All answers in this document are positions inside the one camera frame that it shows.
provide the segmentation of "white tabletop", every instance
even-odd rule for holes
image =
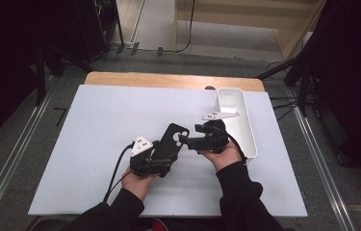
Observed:
[[[214,90],[80,86],[39,183],[30,215],[82,214],[102,201],[117,158],[141,135],[159,140],[170,123],[191,130],[214,109]],[[248,165],[276,217],[306,217],[291,162],[265,92],[245,92],[258,155]],[[129,165],[123,157],[117,176]],[[120,186],[111,193],[111,203]],[[144,201],[144,217],[220,216],[221,189],[212,164],[183,146],[165,178]]]

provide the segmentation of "metal rail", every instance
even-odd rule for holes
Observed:
[[[41,104],[36,106],[33,110],[26,126],[21,132],[20,137],[18,138],[11,154],[9,155],[9,158],[7,159],[2,170],[0,171],[0,199],[2,198],[6,188],[8,187],[16,168],[21,161],[24,151],[26,150],[31,137],[34,134],[43,113],[45,112],[45,109],[51,97],[51,93],[55,85],[58,83],[58,80],[59,78],[50,78],[49,82],[53,82],[51,83],[52,88],[50,88],[50,91],[44,97]]]
[[[350,215],[345,201],[343,200],[339,189],[336,186],[334,178],[332,177],[330,170],[324,160],[323,154],[319,145],[316,141],[315,135],[309,124],[308,118],[303,117],[299,107],[295,107],[295,115],[299,123],[300,129],[302,130],[303,136],[306,139],[306,143],[309,147],[309,151],[315,162],[316,169],[318,170],[319,176],[321,177],[324,189],[329,198],[333,212],[336,215],[336,219],[339,222],[341,230],[343,231],[355,231],[353,222],[351,221]]]

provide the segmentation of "white container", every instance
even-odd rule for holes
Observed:
[[[240,145],[248,164],[257,155],[257,148],[252,134],[248,110],[246,109],[244,92],[239,89],[219,89],[217,91],[215,111],[222,113],[238,113],[240,116],[224,118],[225,128]]]

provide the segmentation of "person's left hand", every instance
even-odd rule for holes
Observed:
[[[126,171],[122,174],[122,188],[133,193],[141,201],[144,201],[150,184],[158,174],[141,178],[132,172],[128,174],[128,172],[130,172],[130,167],[126,168]]]

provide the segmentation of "wooden panel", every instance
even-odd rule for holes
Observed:
[[[300,47],[303,38],[306,36],[306,33],[313,31],[315,28],[319,17],[322,13],[322,8],[324,7],[325,0],[316,2],[309,7],[309,14],[306,18],[301,20],[292,19],[291,25],[293,26],[292,30],[274,30],[276,41],[278,42],[281,53],[286,61],[290,60],[298,47]]]
[[[282,55],[289,60],[317,23],[324,3],[325,0],[198,0],[193,21],[275,29]],[[192,0],[176,0],[174,20],[190,20],[192,7]]]
[[[133,42],[145,0],[116,0],[122,27],[123,40]],[[120,41],[116,27],[114,41]]]
[[[264,85],[258,79],[134,72],[91,72],[88,74],[85,84],[177,89],[205,89],[207,86],[212,86],[216,89],[265,91]]]
[[[294,30],[292,21],[307,20],[318,0],[199,0],[193,21]],[[192,0],[176,0],[178,20],[190,20]]]

